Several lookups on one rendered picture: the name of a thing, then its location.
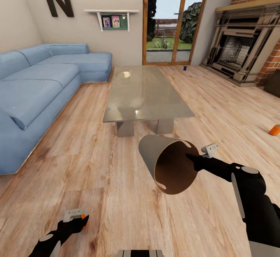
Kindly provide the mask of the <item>trash can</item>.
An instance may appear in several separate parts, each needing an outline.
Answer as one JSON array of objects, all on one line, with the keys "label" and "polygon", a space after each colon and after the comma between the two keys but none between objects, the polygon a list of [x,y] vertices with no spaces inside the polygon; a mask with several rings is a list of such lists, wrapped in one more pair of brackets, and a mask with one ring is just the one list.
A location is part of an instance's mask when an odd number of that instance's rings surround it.
[{"label": "trash can", "polygon": [[[194,162],[186,154],[199,157],[196,146],[188,147],[183,140],[158,135],[146,135],[139,142],[139,152],[154,179],[163,193],[176,195],[187,190],[194,182],[198,172]],[[156,183],[163,184],[166,189]]]}]

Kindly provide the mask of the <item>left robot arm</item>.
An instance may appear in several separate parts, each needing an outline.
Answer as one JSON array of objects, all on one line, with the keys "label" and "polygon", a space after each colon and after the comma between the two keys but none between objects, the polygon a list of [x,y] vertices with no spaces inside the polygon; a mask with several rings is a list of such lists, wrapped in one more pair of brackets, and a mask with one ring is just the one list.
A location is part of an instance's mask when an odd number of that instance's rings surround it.
[{"label": "left robot arm", "polygon": [[57,257],[62,244],[73,234],[79,233],[87,225],[89,215],[73,219],[72,216],[84,215],[84,208],[66,210],[64,219],[58,222],[57,230],[51,231],[38,240],[28,257]]}]

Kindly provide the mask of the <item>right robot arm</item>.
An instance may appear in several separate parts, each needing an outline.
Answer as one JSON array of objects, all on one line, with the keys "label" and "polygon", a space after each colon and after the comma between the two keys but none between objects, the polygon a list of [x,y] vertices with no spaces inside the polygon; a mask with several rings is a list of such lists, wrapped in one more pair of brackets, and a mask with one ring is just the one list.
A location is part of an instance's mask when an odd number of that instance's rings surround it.
[{"label": "right robot arm", "polygon": [[197,172],[204,169],[232,182],[252,257],[280,257],[280,208],[265,195],[264,178],[257,169],[214,158],[213,151],[218,148],[213,143],[201,148],[204,155],[186,157],[194,162]]}]

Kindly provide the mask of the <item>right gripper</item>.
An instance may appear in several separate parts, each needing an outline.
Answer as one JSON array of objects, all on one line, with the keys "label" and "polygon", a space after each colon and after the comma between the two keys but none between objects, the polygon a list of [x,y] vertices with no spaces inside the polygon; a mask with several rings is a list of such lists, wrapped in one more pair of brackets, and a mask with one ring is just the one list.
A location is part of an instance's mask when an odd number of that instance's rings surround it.
[{"label": "right gripper", "polygon": [[196,156],[186,154],[186,157],[188,157],[191,161],[194,162],[194,169],[197,172],[204,169],[210,173],[213,173],[214,175],[217,175],[217,166],[222,162],[217,158],[214,157],[207,158],[207,157],[202,157],[202,155],[196,157]]}]

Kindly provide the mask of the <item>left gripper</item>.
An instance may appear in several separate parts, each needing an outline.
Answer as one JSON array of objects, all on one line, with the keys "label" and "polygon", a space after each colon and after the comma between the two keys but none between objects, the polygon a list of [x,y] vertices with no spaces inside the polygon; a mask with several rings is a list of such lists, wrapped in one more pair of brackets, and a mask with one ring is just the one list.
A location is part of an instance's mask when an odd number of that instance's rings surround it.
[{"label": "left gripper", "polygon": [[82,218],[75,218],[67,223],[63,223],[61,220],[58,222],[58,227],[59,228],[65,228],[67,230],[67,238],[68,239],[73,233],[79,233],[83,230],[83,228],[87,225],[89,219],[89,215],[85,217],[84,219]]}]

